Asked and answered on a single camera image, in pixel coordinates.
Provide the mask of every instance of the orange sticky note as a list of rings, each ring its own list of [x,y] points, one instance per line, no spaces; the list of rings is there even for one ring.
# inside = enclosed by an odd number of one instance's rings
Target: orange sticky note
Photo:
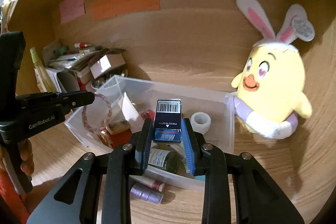
[[[97,0],[91,2],[95,20],[131,12],[160,10],[159,0]]]

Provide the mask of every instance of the clear plastic storage box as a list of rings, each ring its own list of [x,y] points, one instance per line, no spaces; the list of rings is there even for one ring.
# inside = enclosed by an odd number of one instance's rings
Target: clear plastic storage box
[[[103,94],[112,105],[118,103],[126,92],[139,112],[148,109],[155,112],[157,99],[179,98],[182,101],[184,117],[190,118],[195,112],[205,112],[211,117],[211,126],[204,135],[205,140],[216,145],[223,152],[233,153],[234,102],[230,93],[119,76],[113,76],[97,92]],[[93,148],[96,153],[111,152],[112,149],[103,145],[84,128],[82,111],[83,107],[78,108],[65,122],[65,125],[83,145]],[[93,104],[87,106],[89,124],[93,127],[97,126],[107,112],[106,103],[96,98]],[[119,119],[120,115],[122,113],[118,114],[115,119]],[[203,181],[168,173],[152,166],[148,166],[146,175],[177,187],[204,190]]]

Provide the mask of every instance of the metal screw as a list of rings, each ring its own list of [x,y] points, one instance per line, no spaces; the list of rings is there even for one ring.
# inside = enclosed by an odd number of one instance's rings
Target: metal screw
[[[213,148],[213,145],[211,143],[205,143],[203,144],[204,150],[211,150]]]
[[[91,152],[87,152],[87,153],[85,153],[85,154],[83,155],[83,158],[84,158],[85,160],[90,160],[90,159],[93,158],[93,153],[91,153]]]
[[[126,143],[123,145],[124,150],[131,150],[132,148],[133,148],[133,145],[131,145],[130,143]]]
[[[251,154],[248,152],[244,152],[241,154],[244,160],[250,160],[252,158]]]

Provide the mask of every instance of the human hand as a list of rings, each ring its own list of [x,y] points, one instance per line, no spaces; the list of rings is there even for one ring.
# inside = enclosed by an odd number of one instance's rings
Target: human hand
[[[21,170],[28,176],[32,175],[34,172],[34,161],[33,161],[33,148],[30,140],[26,140],[25,143],[19,147],[20,156],[22,159]],[[5,165],[2,161],[2,148],[0,145],[0,169],[6,171]]]

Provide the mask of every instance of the orange beak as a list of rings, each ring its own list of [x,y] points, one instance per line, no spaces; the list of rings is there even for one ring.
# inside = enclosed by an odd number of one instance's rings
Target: orange beak
[[[247,91],[256,91],[259,88],[259,83],[254,80],[254,75],[250,74],[243,79],[243,87]]]

